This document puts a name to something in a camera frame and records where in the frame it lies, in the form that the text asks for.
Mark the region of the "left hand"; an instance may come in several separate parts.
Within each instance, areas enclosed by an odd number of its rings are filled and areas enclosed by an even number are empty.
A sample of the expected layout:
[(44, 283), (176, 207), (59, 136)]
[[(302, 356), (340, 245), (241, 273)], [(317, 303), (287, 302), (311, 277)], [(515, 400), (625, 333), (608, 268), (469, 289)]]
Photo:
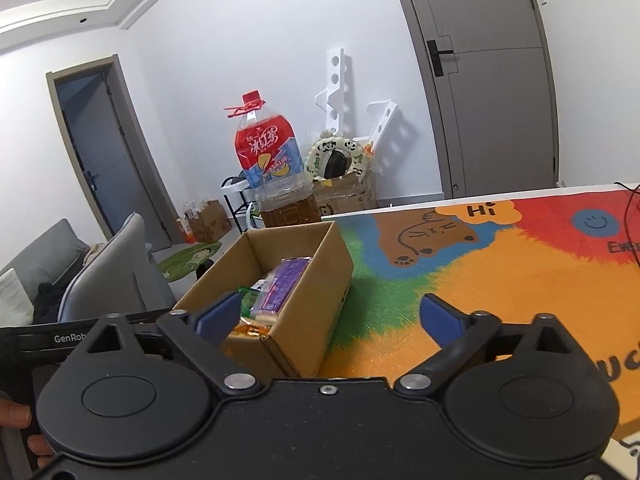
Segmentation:
[[(32, 410), (28, 405), (14, 402), (6, 396), (0, 399), (0, 422), (2, 428), (23, 430), (32, 422)], [(42, 434), (32, 434), (27, 439), (27, 446), (32, 454), (37, 456), (40, 468), (47, 466), (53, 460), (52, 448)]]

